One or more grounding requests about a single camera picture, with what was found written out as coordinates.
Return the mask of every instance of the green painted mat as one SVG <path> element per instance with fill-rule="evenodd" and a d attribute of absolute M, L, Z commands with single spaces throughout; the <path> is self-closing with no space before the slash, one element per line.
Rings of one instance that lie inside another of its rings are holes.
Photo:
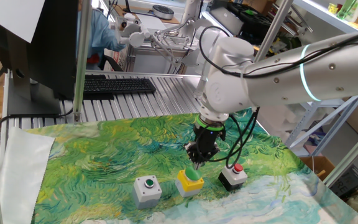
<path fill-rule="evenodd" d="M 250 111 L 236 114 L 241 129 Z M 358 214 L 319 181 L 279 138 L 256 127 L 239 163 L 249 176 L 227 192 L 221 163 L 200 170 L 198 195 L 180 196 L 179 170 L 191 165 L 183 145 L 194 139 L 197 114 L 64 124 L 28 130 L 56 137 L 34 211 L 34 223 L 358 223 Z M 224 157 L 238 137 L 226 122 Z M 131 191 L 136 177 L 156 175 L 162 197 L 137 210 Z"/>

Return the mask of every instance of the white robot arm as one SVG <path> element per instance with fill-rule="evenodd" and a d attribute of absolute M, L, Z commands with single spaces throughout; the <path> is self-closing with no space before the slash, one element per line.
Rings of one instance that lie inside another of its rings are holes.
<path fill-rule="evenodd" d="M 227 70 L 249 73 L 244 78 L 226 75 L 210 66 L 204 89 L 205 106 L 215 113 L 232 113 L 250 106 L 287 105 L 358 95 L 358 45 L 332 50 L 285 72 L 257 77 L 355 36 L 340 35 L 258 63 L 226 67 Z M 234 64 L 233 58 L 236 59 L 234 62 L 252 60 L 254 52 L 249 43 L 234 37 L 219 39 L 213 51 L 212 61 L 220 67 Z"/>
<path fill-rule="evenodd" d="M 196 137 L 185 146 L 195 169 L 219 151 L 215 140 L 224 140 L 223 123 L 229 113 L 358 95 L 358 34 L 340 35 L 257 63 L 252 63 L 253 53 L 248 42 L 223 37 L 212 57 L 205 57 L 208 76 Z"/>

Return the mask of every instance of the white paper sheet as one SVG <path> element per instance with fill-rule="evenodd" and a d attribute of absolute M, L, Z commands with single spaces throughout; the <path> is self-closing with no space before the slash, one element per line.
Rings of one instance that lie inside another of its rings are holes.
<path fill-rule="evenodd" d="M 0 25 L 31 43 L 45 0 L 0 0 Z"/>
<path fill-rule="evenodd" d="M 0 202 L 4 224 L 30 224 L 55 138 L 9 128 L 0 170 Z"/>
<path fill-rule="evenodd" d="M 166 27 L 161 20 L 154 16 L 146 16 L 142 14 L 136 14 L 144 26 L 148 29 L 165 30 Z"/>

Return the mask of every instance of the metal shelf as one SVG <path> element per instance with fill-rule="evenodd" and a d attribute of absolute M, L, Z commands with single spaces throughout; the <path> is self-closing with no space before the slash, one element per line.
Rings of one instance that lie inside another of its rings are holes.
<path fill-rule="evenodd" d="M 358 32 L 358 29 L 350 26 L 347 21 L 338 19 L 336 15 L 328 12 L 326 7 L 312 0 L 294 0 L 293 3 L 347 34 Z"/>

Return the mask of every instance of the black keyboard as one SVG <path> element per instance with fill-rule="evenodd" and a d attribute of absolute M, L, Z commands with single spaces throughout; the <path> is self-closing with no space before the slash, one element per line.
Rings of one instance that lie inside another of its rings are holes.
<path fill-rule="evenodd" d="M 84 94 L 94 93 L 153 93 L 155 87 L 147 78 L 103 79 L 86 78 Z"/>

